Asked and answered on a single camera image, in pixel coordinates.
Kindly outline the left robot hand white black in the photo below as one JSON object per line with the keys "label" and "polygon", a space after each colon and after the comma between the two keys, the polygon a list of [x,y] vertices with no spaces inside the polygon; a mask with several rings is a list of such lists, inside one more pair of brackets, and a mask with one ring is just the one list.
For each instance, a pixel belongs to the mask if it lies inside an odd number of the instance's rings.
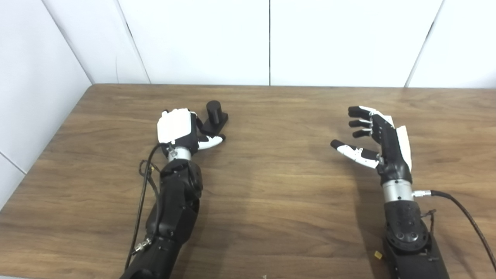
{"label": "left robot hand white black", "polygon": [[158,142],[172,148],[186,148],[195,154],[225,141],[223,134],[204,131],[205,125],[195,112],[187,108],[165,110],[157,122]]}

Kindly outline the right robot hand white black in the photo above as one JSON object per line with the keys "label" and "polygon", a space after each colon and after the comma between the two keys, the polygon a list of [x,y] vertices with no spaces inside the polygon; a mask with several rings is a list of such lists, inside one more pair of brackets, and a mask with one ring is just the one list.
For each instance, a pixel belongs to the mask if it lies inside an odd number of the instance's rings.
{"label": "right robot hand white black", "polygon": [[354,120],[349,127],[360,127],[353,138],[371,137],[381,148],[380,152],[358,148],[333,140],[330,146],[352,161],[377,170],[381,184],[388,181],[413,182],[411,148],[406,126],[395,127],[392,116],[365,107],[351,106],[348,115]]}

